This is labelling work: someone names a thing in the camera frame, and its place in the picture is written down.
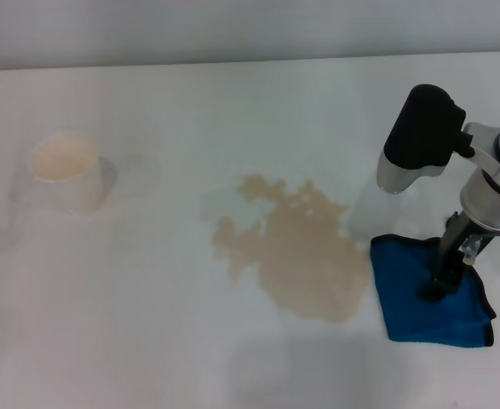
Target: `spilled liquid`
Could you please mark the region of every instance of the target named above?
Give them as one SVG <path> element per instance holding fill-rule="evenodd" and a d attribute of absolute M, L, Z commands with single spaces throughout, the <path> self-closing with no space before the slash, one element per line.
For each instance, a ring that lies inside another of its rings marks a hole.
<path fill-rule="evenodd" d="M 348 207 L 331 202 L 310 181 L 288 194 L 283 181 L 253 175 L 239 191 L 275 207 L 264 223 L 247 230 L 239 231 L 228 217 L 219 221 L 213 243 L 216 255 L 229 261 L 231 279 L 256 266 L 278 308 L 304 319 L 341 322 L 357 313 L 369 273 L 355 242 L 339 235 Z"/>

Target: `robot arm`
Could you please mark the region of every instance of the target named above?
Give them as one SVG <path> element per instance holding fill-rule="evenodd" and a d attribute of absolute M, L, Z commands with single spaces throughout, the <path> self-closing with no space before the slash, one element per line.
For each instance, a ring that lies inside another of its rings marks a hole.
<path fill-rule="evenodd" d="M 472 263 L 500 235 L 500 128 L 463 127 L 464 120 L 465 111 L 444 90 L 418 85 L 378 160 L 376 181 L 388 193 L 404 191 L 420 176 L 439 176 L 454 152 L 477 165 L 461 191 L 463 212 L 449 219 L 440 241 L 434 278 L 423 294 L 433 301 L 455 292 L 463 262 Z"/>

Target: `liquid stain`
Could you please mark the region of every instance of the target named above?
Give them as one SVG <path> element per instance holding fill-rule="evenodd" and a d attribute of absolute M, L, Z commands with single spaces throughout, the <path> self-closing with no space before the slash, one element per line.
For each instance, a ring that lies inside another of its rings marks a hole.
<path fill-rule="evenodd" d="M 264 222 L 243 231 L 229 217 L 218 222 L 216 256 L 228 260 L 232 281 L 256 266 L 262 288 L 279 309 L 329 322 L 356 314 L 369 273 L 355 241 L 339 235 L 348 207 L 330 201 L 310 181 L 287 193 L 284 181 L 253 175 L 245 177 L 239 192 L 246 200 L 267 199 L 275 207 Z"/>

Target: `white wall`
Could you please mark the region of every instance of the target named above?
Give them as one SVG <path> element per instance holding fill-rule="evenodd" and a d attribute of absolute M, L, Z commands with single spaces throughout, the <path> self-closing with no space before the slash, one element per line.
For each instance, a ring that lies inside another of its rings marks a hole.
<path fill-rule="evenodd" d="M 500 49 L 500 0 L 0 0 L 0 68 Z"/>

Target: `blue towel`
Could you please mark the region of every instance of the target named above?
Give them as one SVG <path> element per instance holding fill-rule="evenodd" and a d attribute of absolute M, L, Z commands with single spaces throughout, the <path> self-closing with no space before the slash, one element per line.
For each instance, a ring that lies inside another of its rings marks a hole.
<path fill-rule="evenodd" d="M 468 268 L 456 294 L 440 302 L 422 300 L 418 291 L 429 282 L 439 238 L 408 239 L 387 234 L 371 241 L 371 261 L 388 337 L 392 341 L 441 343 L 478 348 L 494 344 L 491 320 L 496 313 L 484 286 Z"/>

